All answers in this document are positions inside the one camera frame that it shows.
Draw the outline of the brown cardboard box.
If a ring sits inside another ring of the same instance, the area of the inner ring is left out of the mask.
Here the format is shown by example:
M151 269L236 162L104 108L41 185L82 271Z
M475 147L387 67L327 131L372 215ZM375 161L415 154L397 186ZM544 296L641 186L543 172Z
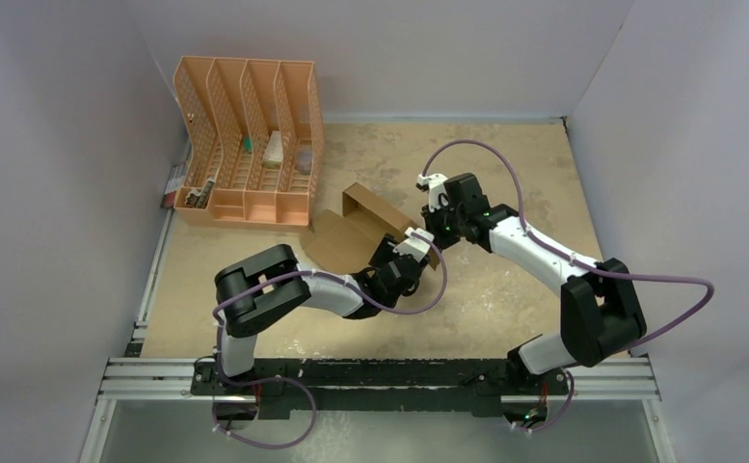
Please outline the brown cardboard box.
M400 241L417 223L391 203L356 182L342 192L341 212L323 210L300 235L300 246L319 268L351 274L369 264L383 237Z

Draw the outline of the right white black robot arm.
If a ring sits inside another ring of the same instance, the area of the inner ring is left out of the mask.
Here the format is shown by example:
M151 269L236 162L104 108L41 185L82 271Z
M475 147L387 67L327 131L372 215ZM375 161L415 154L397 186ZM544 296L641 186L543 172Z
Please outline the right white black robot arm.
M513 207L492 205L472 173L418 176L416 186L428 195L421 215L440 249L461 240L478 245L514 262L559 298L558 331L508 353L506 378L514 390L532 391L554 369L593 367L646 334L633 283L602 275L627 273L621 261L598 262L539 236Z

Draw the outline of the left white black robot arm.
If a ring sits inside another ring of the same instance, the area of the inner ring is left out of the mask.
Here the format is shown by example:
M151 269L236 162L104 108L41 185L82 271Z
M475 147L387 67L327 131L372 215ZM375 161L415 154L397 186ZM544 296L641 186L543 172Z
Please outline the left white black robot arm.
M393 313L400 298L416 293L437 253L432 235L411 229L402 241L384 235L369 263L351 274L315 269L287 244L222 269L214 278L216 383L231 395L247 391L258 335L298 308L351 320Z

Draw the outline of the orange plastic file organizer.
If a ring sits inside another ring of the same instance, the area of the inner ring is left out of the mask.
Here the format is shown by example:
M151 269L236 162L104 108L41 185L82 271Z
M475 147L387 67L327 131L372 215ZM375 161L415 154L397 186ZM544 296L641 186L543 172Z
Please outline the orange plastic file organizer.
M184 56L173 83L191 143L176 214L191 227L307 229L325 150L315 63Z

